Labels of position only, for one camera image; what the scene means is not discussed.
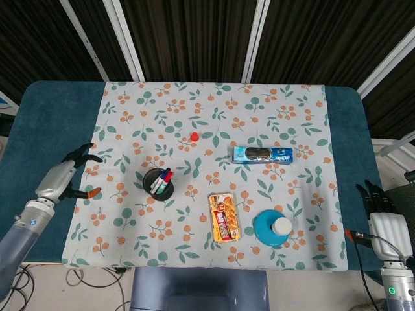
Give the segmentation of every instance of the white bottle cap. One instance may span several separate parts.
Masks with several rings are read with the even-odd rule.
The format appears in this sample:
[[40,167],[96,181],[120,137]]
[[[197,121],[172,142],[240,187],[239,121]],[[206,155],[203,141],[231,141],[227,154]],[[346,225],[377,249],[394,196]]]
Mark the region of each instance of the white bottle cap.
[[272,230],[277,235],[289,235],[292,230],[292,222],[286,217],[280,217],[272,224]]

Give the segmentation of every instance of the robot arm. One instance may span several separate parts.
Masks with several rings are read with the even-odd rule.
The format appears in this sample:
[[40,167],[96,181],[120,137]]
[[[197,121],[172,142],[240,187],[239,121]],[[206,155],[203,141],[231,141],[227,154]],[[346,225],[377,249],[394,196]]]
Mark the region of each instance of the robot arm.
[[82,155],[92,145],[85,144],[67,154],[61,163],[48,171],[36,189],[38,198],[27,202],[23,212],[15,216],[14,225],[0,241],[0,302],[12,287],[19,265],[53,217],[54,205],[64,198],[92,198],[101,191],[101,188],[91,192],[71,188],[71,180],[78,167],[87,160],[102,162],[95,155]]
[[349,231],[349,237],[372,247],[384,261],[381,274],[388,310],[415,310],[415,265],[407,223],[382,189],[367,180],[365,184],[368,191],[360,185],[357,189],[363,199],[370,234]]

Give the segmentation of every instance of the blue packaged snack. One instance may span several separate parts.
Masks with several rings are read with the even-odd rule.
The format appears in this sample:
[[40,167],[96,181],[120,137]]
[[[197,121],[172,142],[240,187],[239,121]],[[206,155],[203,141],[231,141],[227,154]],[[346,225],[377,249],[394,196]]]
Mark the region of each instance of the blue packaged snack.
[[293,161],[292,148],[233,147],[232,163],[277,163],[289,165]]

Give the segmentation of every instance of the cookie package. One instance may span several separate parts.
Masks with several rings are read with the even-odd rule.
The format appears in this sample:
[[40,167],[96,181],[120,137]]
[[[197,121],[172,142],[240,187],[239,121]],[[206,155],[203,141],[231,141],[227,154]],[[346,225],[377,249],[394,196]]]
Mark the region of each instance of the cookie package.
[[232,163],[235,164],[276,163],[290,165],[293,161],[292,148],[233,147]]
[[230,193],[209,196],[212,215],[213,240],[216,242],[238,241],[241,237],[235,198]]

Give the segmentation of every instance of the orange snack package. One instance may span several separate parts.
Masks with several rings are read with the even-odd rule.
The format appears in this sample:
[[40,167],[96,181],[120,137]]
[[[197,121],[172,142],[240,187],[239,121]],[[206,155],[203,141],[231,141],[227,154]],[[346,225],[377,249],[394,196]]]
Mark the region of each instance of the orange snack package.
[[212,215],[213,240],[216,242],[238,241],[241,235],[233,195],[230,193],[211,194],[209,205]]

